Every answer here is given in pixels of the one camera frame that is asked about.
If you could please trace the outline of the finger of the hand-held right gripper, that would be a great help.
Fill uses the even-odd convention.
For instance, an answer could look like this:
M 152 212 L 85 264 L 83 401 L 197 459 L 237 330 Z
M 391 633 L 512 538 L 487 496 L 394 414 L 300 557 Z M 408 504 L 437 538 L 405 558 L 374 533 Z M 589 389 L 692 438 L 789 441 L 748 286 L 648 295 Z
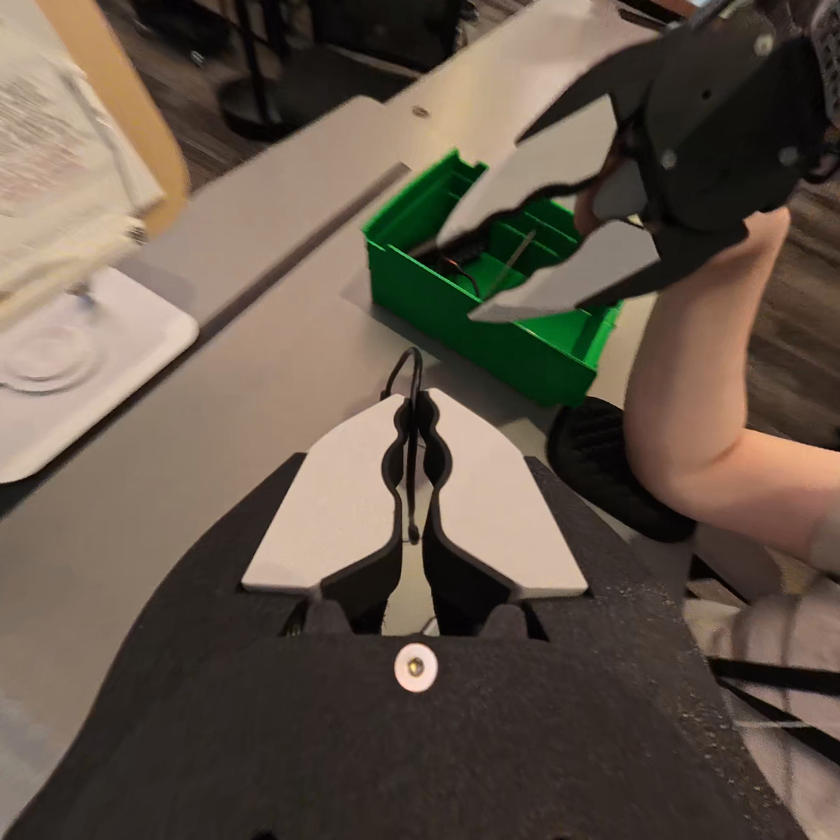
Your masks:
M 602 171 L 617 135 L 662 65 L 665 38 L 607 56 L 575 79 L 458 201 L 436 237 L 439 249 L 477 237 L 532 200 L 575 195 Z
M 515 322 L 578 308 L 611 307 L 687 278 L 747 234 L 744 222 L 710 233 L 665 226 L 651 234 L 644 227 L 612 220 L 587 236 L 570 258 L 499 292 L 473 309 L 469 319 Z

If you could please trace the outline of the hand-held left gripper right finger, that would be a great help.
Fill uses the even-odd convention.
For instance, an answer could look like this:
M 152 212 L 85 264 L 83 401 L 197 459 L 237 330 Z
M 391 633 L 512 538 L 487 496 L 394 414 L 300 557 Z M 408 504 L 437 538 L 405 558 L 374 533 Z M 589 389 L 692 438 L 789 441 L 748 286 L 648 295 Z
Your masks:
M 423 471 L 433 488 L 427 532 L 435 586 L 478 595 L 467 570 L 508 600 L 578 596 L 588 584 L 520 449 L 452 396 L 420 394 Z

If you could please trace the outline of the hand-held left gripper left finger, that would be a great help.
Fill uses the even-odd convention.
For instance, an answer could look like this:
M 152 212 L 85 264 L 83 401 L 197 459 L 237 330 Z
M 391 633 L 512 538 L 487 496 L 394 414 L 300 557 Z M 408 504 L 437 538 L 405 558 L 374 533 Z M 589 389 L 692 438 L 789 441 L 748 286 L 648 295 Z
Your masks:
M 402 573 L 406 399 L 390 395 L 310 447 L 246 569 L 251 592 L 385 599 Z

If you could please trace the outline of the person's right forearm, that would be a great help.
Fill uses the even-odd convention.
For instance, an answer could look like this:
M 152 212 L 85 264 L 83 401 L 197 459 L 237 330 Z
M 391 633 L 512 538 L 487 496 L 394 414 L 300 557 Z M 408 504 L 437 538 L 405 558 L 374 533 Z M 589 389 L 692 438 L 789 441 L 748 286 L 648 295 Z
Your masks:
M 678 513 L 838 577 L 839 454 L 747 428 L 748 347 L 786 206 L 662 291 L 624 402 L 635 477 Z

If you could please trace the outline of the thin metal rod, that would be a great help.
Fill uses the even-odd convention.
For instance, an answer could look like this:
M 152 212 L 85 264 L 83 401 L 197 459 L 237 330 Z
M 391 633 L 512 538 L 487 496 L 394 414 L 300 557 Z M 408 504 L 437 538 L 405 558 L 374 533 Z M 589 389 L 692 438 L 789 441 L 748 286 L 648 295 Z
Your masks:
M 504 286 L 509 273 L 516 266 L 523 254 L 528 250 L 532 241 L 535 239 L 537 233 L 538 231 L 536 228 L 530 230 L 524 236 L 523 240 L 519 243 L 519 245 L 514 249 L 510 257 L 507 259 L 507 262 L 501 268 L 500 273 L 495 278 L 490 291 L 491 295 L 496 294 L 499 291 L 499 289 L 501 289 Z

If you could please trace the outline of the green plastic bin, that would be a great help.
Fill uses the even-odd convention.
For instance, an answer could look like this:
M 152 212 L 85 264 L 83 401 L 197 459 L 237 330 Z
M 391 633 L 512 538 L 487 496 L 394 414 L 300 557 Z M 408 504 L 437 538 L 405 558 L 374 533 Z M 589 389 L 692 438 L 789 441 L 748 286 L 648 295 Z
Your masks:
M 453 149 L 416 175 L 363 226 L 373 303 L 537 404 L 577 406 L 597 376 L 622 303 L 524 322 L 475 322 L 468 316 L 530 230 L 536 228 L 538 233 L 507 276 L 503 290 L 521 285 L 554 258 L 573 254 L 581 237 L 570 210 L 542 199 L 519 215 L 495 222 L 485 252 L 465 266 L 478 281 L 481 299 L 474 296 L 466 278 L 448 271 L 441 276 L 407 255 L 410 248 L 435 237 L 486 168 L 466 163 Z

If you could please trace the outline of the black mesh pad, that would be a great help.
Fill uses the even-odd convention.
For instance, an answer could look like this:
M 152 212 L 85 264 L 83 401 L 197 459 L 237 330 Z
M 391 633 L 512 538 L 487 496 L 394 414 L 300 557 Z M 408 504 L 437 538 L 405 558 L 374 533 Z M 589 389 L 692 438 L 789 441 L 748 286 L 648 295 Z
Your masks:
M 635 477 L 625 446 L 623 410 L 587 396 L 559 410 L 546 457 L 554 474 L 585 501 L 659 543 L 692 538 L 697 522 L 656 499 Z

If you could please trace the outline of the dark furniture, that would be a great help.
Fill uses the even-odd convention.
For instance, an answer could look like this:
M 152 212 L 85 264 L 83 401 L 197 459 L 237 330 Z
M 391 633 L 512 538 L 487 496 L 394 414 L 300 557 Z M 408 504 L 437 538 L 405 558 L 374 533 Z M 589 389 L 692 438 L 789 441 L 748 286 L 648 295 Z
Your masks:
M 456 50 L 461 1 L 309 1 L 316 43 L 426 72 Z

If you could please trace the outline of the white square tray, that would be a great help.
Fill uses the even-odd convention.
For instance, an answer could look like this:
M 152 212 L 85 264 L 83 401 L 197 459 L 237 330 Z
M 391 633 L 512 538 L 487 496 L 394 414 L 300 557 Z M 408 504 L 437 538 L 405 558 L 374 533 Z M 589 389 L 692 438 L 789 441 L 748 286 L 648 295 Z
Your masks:
M 29 478 L 198 337 L 193 317 L 106 268 L 1 338 L 1 482 Z

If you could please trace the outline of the black floor stand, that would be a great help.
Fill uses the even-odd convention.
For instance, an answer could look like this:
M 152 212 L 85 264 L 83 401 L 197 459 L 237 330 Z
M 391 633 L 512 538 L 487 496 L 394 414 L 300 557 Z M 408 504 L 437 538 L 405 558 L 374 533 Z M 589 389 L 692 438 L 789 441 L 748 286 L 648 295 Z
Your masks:
M 259 61 L 250 2 L 236 1 L 234 9 L 246 73 L 222 84 L 217 103 L 226 125 L 247 140 L 282 140 L 317 118 L 313 114 L 307 54 L 295 25 L 295 13 L 306 2 L 259 2 L 269 51 L 280 63 L 278 77 L 268 77 Z

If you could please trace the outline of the brown cardboard box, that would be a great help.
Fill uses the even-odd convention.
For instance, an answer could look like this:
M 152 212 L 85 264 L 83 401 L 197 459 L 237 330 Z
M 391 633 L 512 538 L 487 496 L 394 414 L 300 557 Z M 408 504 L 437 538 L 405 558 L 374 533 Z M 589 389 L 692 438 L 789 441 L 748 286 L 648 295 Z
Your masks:
M 185 210 L 191 187 L 185 158 L 169 125 L 96 2 L 35 4 L 163 189 L 161 202 L 143 218 L 149 237 L 159 237 Z

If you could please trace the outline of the black wired part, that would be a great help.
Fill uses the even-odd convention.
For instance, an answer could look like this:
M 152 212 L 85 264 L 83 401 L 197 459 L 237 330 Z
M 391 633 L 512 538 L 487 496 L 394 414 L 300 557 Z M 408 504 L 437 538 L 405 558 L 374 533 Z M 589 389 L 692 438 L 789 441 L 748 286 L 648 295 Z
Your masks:
M 410 248 L 407 255 L 441 276 L 448 271 L 466 278 L 474 296 L 481 299 L 478 281 L 468 273 L 465 266 L 477 260 L 485 252 L 488 243 L 488 233 L 469 234 L 443 247 L 438 246 L 434 238 L 430 238 Z

